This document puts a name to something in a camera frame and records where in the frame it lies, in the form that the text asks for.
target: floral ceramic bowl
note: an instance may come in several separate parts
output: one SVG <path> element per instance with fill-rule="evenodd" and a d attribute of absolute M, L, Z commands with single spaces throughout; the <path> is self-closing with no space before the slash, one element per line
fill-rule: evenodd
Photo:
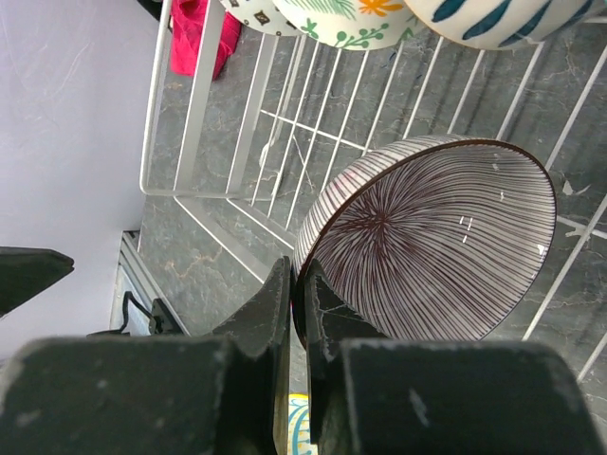
<path fill-rule="evenodd" d="M 402 0 L 274 0 L 297 28 L 348 50 L 393 46 L 424 29 Z"/>
<path fill-rule="evenodd" d="M 270 35 L 295 36 L 301 32 L 288 22 L 272 0 L 219 0 L 227 12 L 254 30 Z"/>
<path fill-rule="evenodd" d="M 303 220 L 293 266 L 299 285 L 318 260 L 336 293 L 390 337 L 477 340 L 535 280 L 555 222 L 550 177 L 527 152 L 414 137 L 327 185 Z"/>
<path fill-rule="evenodd" d="M 318 455 L 310 444 L 310 413 L 307 395 L 291 393 L 288 396 L 288 455 Z"/>
<path fill-rule="evenodd" d="M 540 43 L 600 13 L 603 0 L 405 0 L 444 37 L 479 49 Z"/>

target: orange flower pattern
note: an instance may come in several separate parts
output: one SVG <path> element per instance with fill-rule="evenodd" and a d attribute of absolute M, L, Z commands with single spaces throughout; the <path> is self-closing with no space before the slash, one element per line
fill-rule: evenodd
<path fill-rule="evenodd" d="M 363 5 L 360 7 L 360 12 L 367 14 L 377 14 L 380 17 L 385 17 L 385 11 L 398 11 L 402 9 L 402 5 L 400 3 L 395 3 L 389 5 L 392 0 L 359 0 Z"/>

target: bowl rim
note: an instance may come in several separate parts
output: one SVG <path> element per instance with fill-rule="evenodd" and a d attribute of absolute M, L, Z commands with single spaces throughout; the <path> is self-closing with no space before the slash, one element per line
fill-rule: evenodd
<path fill-rule="evenodd" d="M 403 142 L 406 141 L 408 138 L 405 139 L 401 139 L 399 141 L 396 142 Z M 304 285 L 304 279 L 305 276 L 307 275 L 308 269 L 310 268 L 310 265 L 312 263 L 312 260 L 314 259 L 314 253 L 316 252 L 316 250 L 318 249 L 318 246 L 322 240 L 322 238 L 326 235 L 326 233 L 329 231 L 329 229 L 331 229 L 331 227 L 335 224 L 335 222 L 337 221 L 337 219 L 341 216 L 341 214 L 350 206 L 350 204 L 352 204 L 352 202 L 354 202 L 355 199 L 357 199 L 363 192 L 367 191 L 369 188 L 371 188 L 371 186 L 375 185 L 378 180 L 380 180 L 381 178 L 383 178 L 384 176 L 386 176 L 387 174 L 395 171 L 396 169 L 411 163 L 412 161 L 418 159 L 418 158 L 423 158 L 427 155 L 432 155 L 435 154 L 437 152 L 442 152 L 448 149 L 454 149 L 454 148 L 459 148 L 459 147 L 465 147 L 465 146 L 482 146 L 482 145 L 488 145 L 488 146 L 496 146 L 496 147 L 500 147 L 502 149 L 509 149 L 512 152 L 516 152 L 524 157 L 526 157 L 527 159 L 529 159 L 531 162 L 535 163 L 536 166 L 538 167 L 538 169 L 541 171 L 541 173 L 543 174 L 543 177 L 545 179 L 545 181 L 548 184 L 548 188 L 550 189 L 551 195 L 552 195 L 552 207 L 553 207 L 553 216 L 552 216 L 552 223 L 551 223 L 551 230 L 552 230 L 552 235 L 550 236 L 550 242 L 547 246 L 546 251 L 550 251 L 550 249 L 552 248 L 552 244 L 554 242 L 554 234 L 556 232 L 556 228 L 557 228 L 557 216 L 558 216 L 558 204 L 557 204 L 557 194 L 554 188 L 554 184 L 552 183 L 552 179 L 550 178 L 550 174 L 548 173 L 548 171 L 546 170 L 546 168 L 543 166 L 542 162 L 536 158 L 534 155 L 532 155 L 530 152 L 522 149 L 521 147 L 518 147 L 514 144 L 511 144 L 509 142 L 504 142 L 502 140 L 497 140 L 497 139 L 486 139 L 486 138 L 468 138 L 468 139 L 460 139 L 460 140 L 455 140 L 453 142 L 448 142 L 445 144 L 440 144 L 440 145 L 435 145 L 433 147 L 430 147 L 428 149 L 422 150 L 421 152 L 417 152 L 414 153 L 412 155 L 406 156 L 404 158 L 402 158 L 400 161 L 396 162 L 395 164 L 393 164 L 392 166 L 386 168 L 385 170 L 381 171 L 380 173 L 378 173 L 377 175 L 373 176 L 372 178 L 370 178 L 367 182 L 365 182 L 358 190 L 354 191 L 352 193 L 352 195 L 350 195 L 350 197 L 348 197 L 345 202 L 343 204 L 341 204 L 341 206 L 331 215 L 331 217 L 327 220 L 327 222 L 324 224 L 324 226 L 322 227 L 321 231 L 318 233 L 318 235 L 316 236 L 316 239 L 314 240 L 314 244 L 312 245 L 312 247 L 309 248 L 308 253 L 305 255 L 304 260 L 302 261 L 302 266 L 300 268 L 299 273 L 297 274 L 297 276 L 295 277 L 295 287 L 297 289 L 303 289 L 303 285 Z M 379 147 L 378 149 L 375 149 L 369 153 L 381 150 L 382 147 Z M 344 173 L 350 166 L 347 166 L 346 168 L 344 168 L 343 171 L 341 171 L 341 173 L 338 174 L 341 175 L 342 173 Z M 320 199 L 320 197 L 322 196 L 322 193 L 319 195 L 319 197 L 317 198 L 317 200 L 315 201 L 315 203 Z M 544 258 L 544 260 L 542 261 L 542 263 L 540 264 L 540 266 L 538 267 L 537 273 L 536 273 L 536 278 L 537 276 L 540 274 L 540 272 L 542 271 L 544 265 L 546 263 L 546 260 Z M 510 310 L 506 313 L 506 315 L 504 316 L 504 318 L 502 319 L 502 321 L 504 321 L 504 319 L 507 318 L 507 316 L 512 312 L 512 310 L 514 310 L 514 308 L 516 308 L 516 306 L 521 302 L 521 300 L 523 299 L 524 295 L 529 291 L 529 288 L 531 287 L 531 285 L 536 281 L 536 279 L 533 279 L 531 281 L 531 283 L 526 287 L 526 289 L 523 292 L 523 295 L 521 297 L 521 299 L 516 302 L 512 308 L 510 308 Z M 293 315 L 294 315 L 294 319 L 297 319 L 295 317 L 295 315 L 298 312 L 301 315 L 301 317 L 303 317 L 303 320 L 299 321 L 302 324 L 302 328 L 305 331 L 305 313 L 304 313 L 304 309 L 303 308 L 297 308 L 297 306 L 300 306 L 301 304 L 303 304 L 303 302 L 299 302 L 299 304 L 296 301 L 293 301 L 294 303 L 294 308 L 293 308 Z M 483 339 L 485 338 L 487 335 L 489 335 L 493 330 L 495 330 L 495 328 L 500 325 L 500 323 L 502 322 L 498 322 L 497 324 L 495 324 L 495 326 L 493 328 L 491 328 L 491 330 L 489 330 L 486 334 L 484 334 L 481 338 L 479 339 Z M 302 341 L 302 336 L 304 339 L 307 339 L 307 334 L 299 334 L 299 330 L 296 330 L 298 332 L 298 336 L 300 338 L 300 341 L 302 343 L 304 343 Z"/>

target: black cable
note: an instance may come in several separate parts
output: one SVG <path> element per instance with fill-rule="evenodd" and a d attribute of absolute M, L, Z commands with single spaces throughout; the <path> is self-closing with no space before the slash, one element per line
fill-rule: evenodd
<path fill-rule="evenodd" d="M 145 308 L 141 303 L 135 299 L 135 296 L 131 291 L 126 291 L 124 293 L 124 297 L 122 298 L 122 325 L 119 329 L 113 330 L 103 330 L 101 332 L 95 332 L 93 334 L 89 334 L 88 336 L 96 336 L 96 335 L 130 335 L 128 332 L 123 333 L 126 326 L 129 325 L 129 302 L 133 303 L 133 305 L 143 313 L 149 320 L 152 320 L 154 317 L 152 313 L 150 313 L 147 308 Z"/>

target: striped ceramic bowl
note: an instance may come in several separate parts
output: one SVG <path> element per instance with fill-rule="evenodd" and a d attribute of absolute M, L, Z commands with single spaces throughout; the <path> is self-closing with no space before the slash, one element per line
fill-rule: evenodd
<path fill-rule="evenodd" d="M 405 0 L 429 28 L 465 46 L 511 49 L 545 41 L 605 9 L 604 0 Z"/>
<path fill-rule="evenodd" d="M 533 283 L 555 222 L 550 178 L 527 152 L 420 136 L 370 152 L 327 185 L 293 262 L 302 278 L 319 260 L 336 292 L 388 336 L 475 340 Z"/>

